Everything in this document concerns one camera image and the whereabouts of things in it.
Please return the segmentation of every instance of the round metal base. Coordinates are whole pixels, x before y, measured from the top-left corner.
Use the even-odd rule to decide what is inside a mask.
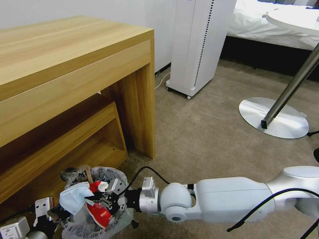
[[[239,112],[252,127],[266,134],[286,139],[301,138],[309,131],[309,123],[302,113],[289,105],[285,105],[276,118],[268,125],[268,129],[261,127],[264,119],[275,100],[253,97],[243,100],[239,104]]]

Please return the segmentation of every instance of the bed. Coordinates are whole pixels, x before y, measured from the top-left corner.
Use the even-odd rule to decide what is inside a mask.
[[[313,50],[319,42],[318,37],[280,28],[266,20],[265,15],[268,11],[282,8],[298,10],[305,9],[306,6],[274,4],[257,0],[237,0],[228,35]]]
[[[221,59],[285,75],[295,75],[319,42],[319,38],[269,23],[265,14],[278,8],[295,10],[304,9],[306,6],[237,0]],[[319,80],[318,66],[309,78]]]

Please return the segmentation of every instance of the bed frame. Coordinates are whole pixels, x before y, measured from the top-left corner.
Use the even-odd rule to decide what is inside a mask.
[[[220,58],[284,75],[295,75],[310,50],[227,36]],[[309,79],[319,81],[319,67]]]

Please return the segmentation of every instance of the wooden desk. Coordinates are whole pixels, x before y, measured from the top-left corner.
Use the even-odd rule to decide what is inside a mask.
[[[115,101],[126,145],[154,158],[153,29],[77,16],[0,31],[0,147],[98,91]]]

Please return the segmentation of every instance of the black wire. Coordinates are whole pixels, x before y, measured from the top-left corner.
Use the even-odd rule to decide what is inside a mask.
[[[306,239],[307,236],[310,235],[310,233],[316,229],[316,227],[318,226],[319,224],[319,218],[311,225],[311,227],[300,237],[300,239]]]
[[[255,211],[257,211],[261,206],[263,206],[265,203],[267,203],[268,201],[270,201],[271,199],[273,199],[274,197],[286,193],[286,192],[290,192],[290,191],[302,191],[302,192],[306,192],[306,193],[310,193],[312,195],[315,195],[319,198],[319,194],[315,193],[311,190],[308,189],[302,189],[302,188],[290,188],[290,189],[285,189],[282,191],[279,191],[277,193],[274,193],[273,195],[269,196],[268,198],[266,198],[265,200],[263,200],[261,203],[259,203],[257,206],[255,206],[249,213],[247,213],[246,216],[244,216],[239,222],[237,222],[234,226],[230,227],[227,229],[227,232],[231,232],[232,230],[241,227],[244,223],[245,220],[248,219]]]
[[[15,214],[12,214],[12,215],[10,215],[9,217],[6,217],[5,219],[2,219],[2,220],[0,221],[0,224],[5,223],[5,222],[8,221],[9,219],[11,219],[11,218],[13,218],[13,217],[16,217],[16,216],[18,216],[18,215],[20,215],[20,214],[22,214],[22,213],[24,213],[24,212],[35,212],[35,205],[32,204],[32,205],[30,205],[28,208],[26,208],[26,209],[24,209],[24,210],[22,210],[22,211],[16,212]]]
[[[137,171],[137,173],[135,174],[135,176],[133,177],[133,179],[131,180],[131,182],[129,183],[129,185],[118,195],[118,196],[121,196],[123,193],[125,193],[129,187],[133,184],[133,182],[136,180],[137,176],[139,175],[139,173],[143,170],[143,169],[150,169],[152,170],[157,176],[159,176],[160,179],[162,179],[165,183],[169,184],[168,181],[166,181],[158,172],[156,172],[154,169],[152,169],[151,167],[149,166],[144,166],[144,167],[141,167],[139,171]]]

